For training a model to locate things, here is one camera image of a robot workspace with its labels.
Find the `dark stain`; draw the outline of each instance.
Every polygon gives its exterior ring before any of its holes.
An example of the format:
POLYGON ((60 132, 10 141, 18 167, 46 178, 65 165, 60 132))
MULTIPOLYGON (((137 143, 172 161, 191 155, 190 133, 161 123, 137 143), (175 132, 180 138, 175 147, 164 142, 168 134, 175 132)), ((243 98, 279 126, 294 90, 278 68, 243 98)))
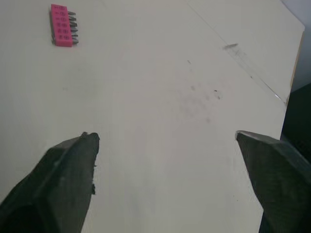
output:
POLYGON ((234 47, 236 47, 238 45, 239 45, 238 43, 231 44, 231 45, 226 45, 226 46, 223 46, 223 50, 228 50, 228 49, 234 48, 234 47))
POLYGON ((218 91, 218 90, 214 90, 214 96, 219 100, 223 98, 221 91, 218 91))

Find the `white tabletop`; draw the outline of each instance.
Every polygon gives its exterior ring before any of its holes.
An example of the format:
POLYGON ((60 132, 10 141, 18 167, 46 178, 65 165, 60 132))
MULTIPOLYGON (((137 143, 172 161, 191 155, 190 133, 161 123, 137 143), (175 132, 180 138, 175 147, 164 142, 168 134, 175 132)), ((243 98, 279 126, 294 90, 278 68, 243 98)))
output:
POLYGON ((98 132, 84 233, 257 232, 234 134, 278 138, 303 25, 278 0, 0 2, 0 200, 51 146, 98 132))

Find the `scratch mark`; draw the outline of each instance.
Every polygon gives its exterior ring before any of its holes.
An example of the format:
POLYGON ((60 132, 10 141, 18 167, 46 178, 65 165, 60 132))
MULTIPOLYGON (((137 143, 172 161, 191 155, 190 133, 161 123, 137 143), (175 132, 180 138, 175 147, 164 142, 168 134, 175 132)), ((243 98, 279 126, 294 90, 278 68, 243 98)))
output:
POLYGON ((244 53, 238 44, 228 45, 224 47, 229 55, 235 60, 236 63, 250 76, 252 80, 254 80, 263 90, 268 93, 271 93, 277 99, 282 101, 286 105, 286 101, 280 97, 266 82, 263 77, 261 77, 256 70, 258 67, 252 63, 252 61, 248 58, 246 53, 244 53))
POLYGON ((238 45, 239 45, 238 43, 232 44, 232 45, 226 45, 226 46, 223 46, 223 50, 228 50, 228 49, 234 48, 238 45))

